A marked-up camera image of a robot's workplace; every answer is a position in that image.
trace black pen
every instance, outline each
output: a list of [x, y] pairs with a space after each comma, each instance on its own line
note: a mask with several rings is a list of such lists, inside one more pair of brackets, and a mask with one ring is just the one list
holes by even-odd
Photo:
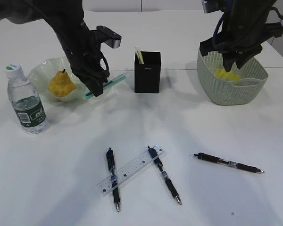
[[[157, 152], [154, 148], [150, 148], [148, 146], [148, 152], [149, 152], [149, 154], [151, 155], [152, 158], [155, 158], [157, 156]], [[154, 160], [154, 163], [159, 168], [159, 171], [160, 171], [160, 173], [161, 173], [161, 175], [162, 175], [162, 177], [163, 177], [163, 179], [166, 183], [166, 186], [168, 187], [169, 191], [171, 192], [173, 198], [175, 198], [177, 200], [177, 202], [181, 205], [182, 203], [181, 203], [179, 194], [176, 191], [176, 189], [174, 188], [174, 185], [172, 184], [171, 180], [169, 179], [168, 174], [164, 171], [161, 160], [159, 158], [157, 158], [157, 159]]]
[[198, 154], [194, 154], [194, 156], [197, 156], [197, 158], [201, 159], [201, 160], [210, 161], [210, 162], [213, 162], [213, 163], [219, 163], [219, 164], [222, 164], [222, 165], [226, 165], [228, 167], [236, 168], [236, 169], [239, 169], [239, 170], [245, 170], [245, 171], [248, 171], [248, 172], [251, 172], [251, 173], [264, 173], [263, 170], [258, 169], [256, 167], [244, 165], [244, 164], [237, 163], [237, 162], [234, 162], [234, 161], [226, 161], [224, 159], [220, 159], [220, 158], [212, 156], [212, 155], [204, 154], [202, 152], [200, 152]]
[[[107, 158], [107, 163], [108, 163], [108, 169], [111, 173], [111, 185], [113, 188], [117, 186], [117, 176], [115, 175], [114, 155], [113, 155], [113, 150], [111, 148], [109, 148], [109, 151], [107, 151], [106, 158]], [[113, 192], [115, 208], [119, 212], [121, 201], [119, 199], [118, 187], [115, 188], [112, 192]]]

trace white bowl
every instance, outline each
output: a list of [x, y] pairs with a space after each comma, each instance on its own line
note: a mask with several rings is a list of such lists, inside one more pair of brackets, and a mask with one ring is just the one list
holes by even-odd
[[[71, 81], [75, 84], [75, 90], [69, 93], [65, 97], [57, 97], [50, 93], [48, 90], [48, 84], [50, 80], [56, 76], [58, 71], [66, 69]], [[69, 62], [66, 56], [48, 59], [42, 64], [36, 66], [28, 74], [28, 79], [37, 88], [39, 94], [45, 96], [52, 102], [62, 101], [70, 102], [75, 99], [82, 99], [85, 92], [88, 91], [87, 87], [82, 83], [71, 71]]]

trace water bottle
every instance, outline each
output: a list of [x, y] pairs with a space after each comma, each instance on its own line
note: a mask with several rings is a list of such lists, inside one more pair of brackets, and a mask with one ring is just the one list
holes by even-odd
[[37, 89], [24, 76], [22, 67], [7, 65], [8, 98], [22, 128], [29, 134], [37, 134], [49, 127]]

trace basket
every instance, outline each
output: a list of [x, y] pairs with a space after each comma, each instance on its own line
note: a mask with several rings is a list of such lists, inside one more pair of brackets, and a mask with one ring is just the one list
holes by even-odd
[[250, 59], [241, 69], [233, 64], [234, 74], [241, 79], [225, 81], [214, 75], [216, 68], [223, 69], [222, 54], [209, 52], [205, 57], [198, 51], [197, 72], [199, 81], [212, 102], [217, 105], [244, 105], [252, 101], [264, 86], [268, 75], [263, 66]]

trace yellow pear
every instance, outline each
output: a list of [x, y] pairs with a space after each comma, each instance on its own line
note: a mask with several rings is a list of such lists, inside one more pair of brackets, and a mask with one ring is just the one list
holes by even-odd
[[66, 97], [75, 90], [75, 84], [70, 80], [68, 73], [64, 70], [58, 71], [48, 84], [48, 90], [57, 97]]

